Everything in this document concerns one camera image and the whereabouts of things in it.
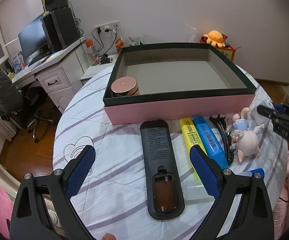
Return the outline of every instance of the box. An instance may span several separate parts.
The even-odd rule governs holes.
[[[114,97],[112,83],[137,80],[139,95]],[[240,112],[256,91],[217,49],[201,43],[158,43],[123,48],[113,67],[104,109],[113,125]]]
[[[200,43],[206,44],[206,42],[203,39],[200,39]],[[219,48],[218,46],[215,47],[218,51],[220,51],[223,55],[225,55],[229,60],[233,61],[234,54],[236,52],[236,49],[233,47],[225,47],[225,48]]]

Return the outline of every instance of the barcode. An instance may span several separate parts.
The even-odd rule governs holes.
[[[214,142],[214,140],[213,140],[213,138],[212,138],[210,133],[208,133],[208,132],[206,133],[206,138],[208,139],[211,148],[216,148],[217,147],[217,145],[215,144],[215,142]]]

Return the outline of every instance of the round table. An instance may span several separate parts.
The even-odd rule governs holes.
[[[213,201],[186,204],[184,212],[172,220],[157,221],[150,217],[146,201],[141,124],[112,125],[103,108],[102,98],[111,71],[112,67],[108,67],[89,80],[64,111],[54,142],[54,169],[64,168],[85,145],[94,145],[96,160],[92,171],[71,202],[95,238],[101,239],[105,233],[112,233],[117,239],[124,240],[189,239]],[[252,76],[245,71],[243,73],[257,87],[248,114],[250,127],[265,123],[266,128],[258,134],[261,153],[244,158],[242,163],[235,159],[230,168],[236,174],[263,168],[264,182],[273,209],[285,180],[287,143],[273,132],[272,123],[268,119],[257,114],[256,107],[259,104],[272,107],[271,100]],[[194,180],[179,121],[167,123],[180,180]],[[213,132],[220,139],[215,128]],[[229,222],[226,222],[220,234],[229,230],[238,201],[239,196],[236,196],[233,203],[235,208],[231,209],[227,219]]]

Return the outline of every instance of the metal bolt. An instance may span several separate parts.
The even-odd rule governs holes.
[[[256,172],[256,173],[254,174],[254,176],[255,176],[257,179],[261,179],[261,174],[260,174],[260,173],[257,173],[257,172]]]
[[[229,169],[224,169],[224,170],[223,170],[223,174],[224,174],[224,175],[227,175],[227,176],[228,176],[228,175],[231,175],[231,173],[232,173],[232,171],[229,170]]]
[[[31,173],[27,173],[24,175],[24,179],[30,179],[31,178]]]
[[[54,172],[53,172],[56,176],[59,176],[62,174],[62,170],[61,169],[56,169]]]

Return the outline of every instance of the monitor screen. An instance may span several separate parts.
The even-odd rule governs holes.
[[[48,44],[42,27],[42,18],[43,14],[39,15],[18,34],[23,58],[29,57],[32,53]]]

